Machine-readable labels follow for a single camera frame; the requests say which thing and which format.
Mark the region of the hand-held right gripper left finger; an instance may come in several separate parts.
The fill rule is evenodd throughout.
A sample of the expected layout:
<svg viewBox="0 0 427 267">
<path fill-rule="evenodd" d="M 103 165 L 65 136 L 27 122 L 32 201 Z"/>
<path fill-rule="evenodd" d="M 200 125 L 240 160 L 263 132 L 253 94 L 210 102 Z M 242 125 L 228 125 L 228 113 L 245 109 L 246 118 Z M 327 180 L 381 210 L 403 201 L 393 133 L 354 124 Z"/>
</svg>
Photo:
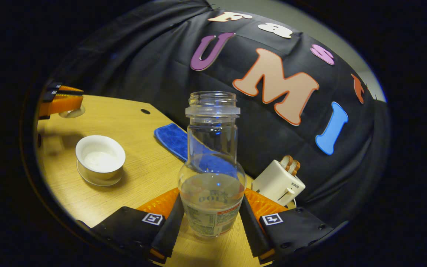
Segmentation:
<svg viewBox="0 0 427 267">
<path fill-rule="evenodd" d="M 124 254 L 164 264 L 172 256 L 183 216 L 174 188 L 138 208 L 119 208 L 89 231 Z"/>
</svg>

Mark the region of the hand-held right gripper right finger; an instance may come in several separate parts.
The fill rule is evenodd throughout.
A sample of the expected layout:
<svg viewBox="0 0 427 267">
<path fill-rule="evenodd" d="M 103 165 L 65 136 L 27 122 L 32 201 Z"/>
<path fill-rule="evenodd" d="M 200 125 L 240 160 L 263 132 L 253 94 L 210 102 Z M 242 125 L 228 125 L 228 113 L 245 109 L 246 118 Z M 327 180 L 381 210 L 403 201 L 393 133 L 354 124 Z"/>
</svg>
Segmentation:
<svg viewBox="0 0 427 267">
<path fill-rule="evenodd" d="M 325 236 L 325 223 L 305 208 L 289 210 L 251 189 L 244 192 L 239 214 L 261 264 L 299 254 Z"/>
</svg>

